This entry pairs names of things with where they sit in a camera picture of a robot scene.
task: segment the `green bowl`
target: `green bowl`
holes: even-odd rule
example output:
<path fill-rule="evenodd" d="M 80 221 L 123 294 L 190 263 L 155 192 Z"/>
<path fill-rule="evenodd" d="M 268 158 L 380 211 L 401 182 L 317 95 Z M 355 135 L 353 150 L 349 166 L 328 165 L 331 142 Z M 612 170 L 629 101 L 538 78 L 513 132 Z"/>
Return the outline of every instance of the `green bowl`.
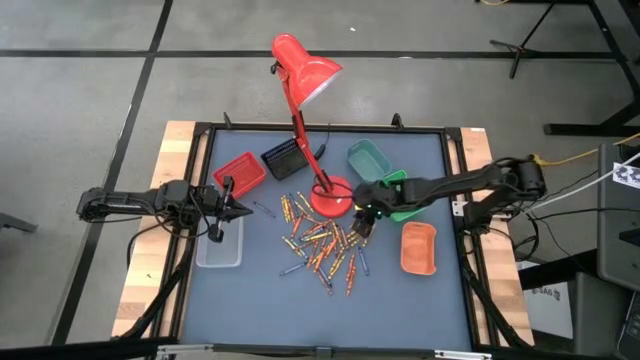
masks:
<path fill-rule="evenodd" d="M 401 180 L 401 179 L 406 179 L 407 178 L 407 172 L 404 170 L 398 170 L 396 172 L 393 172 L 387 176 L 385 176 L 382 179 L 382 182 L 384 182 L 386 185 L 389 185 L 389 181 L 392 180 Z M 408 218 L 412 217 L 413 215 L 419 213 L 420 211 L 423 211 L 424 208 L 422 209 L 418 209 L 415 211 L 407 211 L 407 212 L 400 212 L 400 213 L 393 213 L 391 214 L 390 218 L 391 220 L 395 221 L 395 222 L 402 222 L 407 220 Z"/>

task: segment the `lamp shade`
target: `lamp shade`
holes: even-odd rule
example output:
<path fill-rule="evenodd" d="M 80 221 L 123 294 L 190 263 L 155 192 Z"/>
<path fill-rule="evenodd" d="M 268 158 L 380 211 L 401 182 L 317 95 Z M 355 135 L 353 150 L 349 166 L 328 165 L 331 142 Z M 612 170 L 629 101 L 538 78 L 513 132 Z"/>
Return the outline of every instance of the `lamp shade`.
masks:
<path fill-rule="evenodd" d="M 289 92 L 298 109 L 321 93 L 342 70 L 329 59 L 309 55 L 291 34 L 276 36 L 271 51 L 289 75 Z"/>

